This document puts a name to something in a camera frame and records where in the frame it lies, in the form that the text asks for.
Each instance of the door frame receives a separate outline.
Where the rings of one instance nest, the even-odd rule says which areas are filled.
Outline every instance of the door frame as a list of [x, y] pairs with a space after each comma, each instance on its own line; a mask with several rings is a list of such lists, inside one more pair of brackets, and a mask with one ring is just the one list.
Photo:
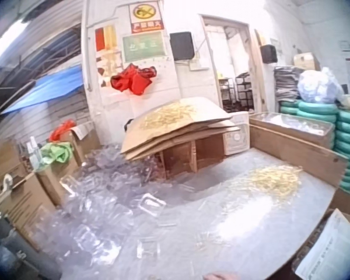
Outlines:
[[265, 87], [264, 87], [263, 61], [261, 56], [260, 45], [258, 43], [255, 30], [247, 23], [238, 22], [235, 20], [229, 20], [223, 17], [219, 18], [215, 16], [200, 15], [200, 18], [201, 18], [202, 27], [205, 33], [206, 43], [208, 45], [209, 52], [211, 55], [212, 67], [214, 71], [216, 87], [218, 90], [219, 105], [223, 107], [222, 94], [221, 94], [221, 89], [219, 87], [218, 75], [217, 75], [217, 71], [216, 71], [216, 67], [215, 67], [215, 63], [212, 55], [211, 45], [210, 45], [207, 31], [205, 28], [206, 26], [205, 21], [207, 21], [207, 23], [212, 23], [213, 25], [217, 25], [217, 26], [230, 26], [230, 27], [235, 27], [237, 29], [244, 29], [246, 31], [246, 34], [248, 35], [248, 39], [250, 40], [250, 43], [248, 45], [249, 46], [248, 55], [249, 55], [249, 69], [251, 72], [251, 75], [250, 75], [251, 87], [253, 89], [254, 112], [261, 113], [261, 112], [267, 111], [267, 104], [266, 104], [267, 96], [266, 96]]

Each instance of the fire safety sign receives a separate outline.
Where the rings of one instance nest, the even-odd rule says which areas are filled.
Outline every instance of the fire safety sign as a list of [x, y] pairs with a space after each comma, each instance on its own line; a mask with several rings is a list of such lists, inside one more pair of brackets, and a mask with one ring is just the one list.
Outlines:
[[164, 29], [158, 2], [143, 2], [129, 6], [132, 33]]

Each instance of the green sign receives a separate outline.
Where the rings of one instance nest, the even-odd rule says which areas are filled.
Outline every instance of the green sign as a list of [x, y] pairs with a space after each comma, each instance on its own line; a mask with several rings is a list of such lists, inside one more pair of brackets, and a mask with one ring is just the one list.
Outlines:
[[161, 32], [123, 37], [123, 48], [126, 62], [166, 55]]

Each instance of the hand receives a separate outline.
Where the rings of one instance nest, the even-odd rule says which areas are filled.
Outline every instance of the hand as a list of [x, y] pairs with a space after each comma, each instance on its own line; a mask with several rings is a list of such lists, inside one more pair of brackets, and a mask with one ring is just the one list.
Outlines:
[[204, 276], [204, 280], [239, 280], [237, 275], [225, 272], [211, 273]]

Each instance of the blue tarp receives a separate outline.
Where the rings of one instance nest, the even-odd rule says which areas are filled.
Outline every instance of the blue tarp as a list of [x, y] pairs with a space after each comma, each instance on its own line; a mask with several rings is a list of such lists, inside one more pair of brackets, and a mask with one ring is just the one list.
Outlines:
[[82, 67], [77, 65], [47, 75], [36, 81], [24, 96], [5, 109], [2, 114], [65, 96], [83, 85]]

